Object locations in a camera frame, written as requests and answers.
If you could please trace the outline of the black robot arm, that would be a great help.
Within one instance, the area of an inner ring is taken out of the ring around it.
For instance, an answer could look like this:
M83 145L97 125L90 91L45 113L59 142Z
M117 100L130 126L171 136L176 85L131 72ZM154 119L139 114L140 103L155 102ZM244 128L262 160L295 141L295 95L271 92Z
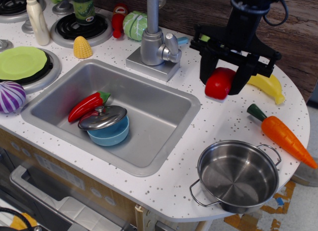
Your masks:
M204 84L219 60L238 67L230 95L238 94L251 76L271 76L281 54L261 42L256 30L260 21L267 19L274 2L281 2L287 8L284 0L231 0L233 9L225 27L195 25L190 47L201 55L200 80Z

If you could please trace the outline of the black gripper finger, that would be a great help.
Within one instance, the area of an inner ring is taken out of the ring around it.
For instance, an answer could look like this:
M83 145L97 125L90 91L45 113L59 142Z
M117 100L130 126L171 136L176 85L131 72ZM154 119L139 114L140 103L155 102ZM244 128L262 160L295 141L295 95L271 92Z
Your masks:
M259 56L248 54L240 60L229 95L237 95L247 84L251 76L256 75Z
M219 58L214 50L210 48L204 48L201 52L200 62L200 80L206 84L208 78L212 75Z

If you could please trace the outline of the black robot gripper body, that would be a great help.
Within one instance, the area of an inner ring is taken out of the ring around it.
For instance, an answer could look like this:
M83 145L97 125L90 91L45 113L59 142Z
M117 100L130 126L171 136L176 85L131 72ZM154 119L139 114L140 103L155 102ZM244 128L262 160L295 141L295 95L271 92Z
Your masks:
M210 48L215 51L219 60L238 66L240 60L248 54L259 56L257 74L269 77L281 54L264 44L256 35L262 18L265 18L270 7L233 6L225 27L212 25L195 25L195 36L190 47L199 51ZM208 42L200 40L202 35L210 37Z

